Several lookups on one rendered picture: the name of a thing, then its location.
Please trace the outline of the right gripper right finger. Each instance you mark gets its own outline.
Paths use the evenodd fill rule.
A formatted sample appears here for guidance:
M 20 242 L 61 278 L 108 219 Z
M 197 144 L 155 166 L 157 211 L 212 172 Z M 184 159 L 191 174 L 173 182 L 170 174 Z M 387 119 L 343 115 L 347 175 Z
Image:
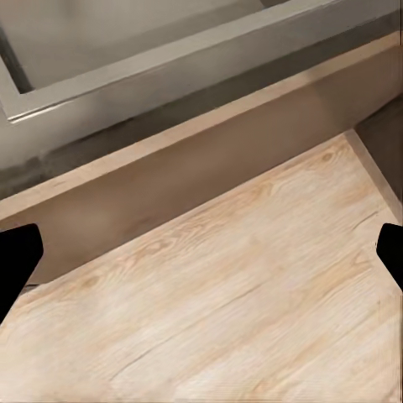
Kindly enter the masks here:
M 403 291 L 403 227 L 383 224 L 376 252 Z

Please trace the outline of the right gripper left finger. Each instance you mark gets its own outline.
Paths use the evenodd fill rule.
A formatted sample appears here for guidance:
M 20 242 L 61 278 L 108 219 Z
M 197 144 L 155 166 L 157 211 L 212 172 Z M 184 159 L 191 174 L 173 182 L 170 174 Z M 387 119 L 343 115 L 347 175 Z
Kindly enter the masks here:
M 0 233 L 0 321 L 19 298 L 43 255 L 42 238 L 35 223 Z

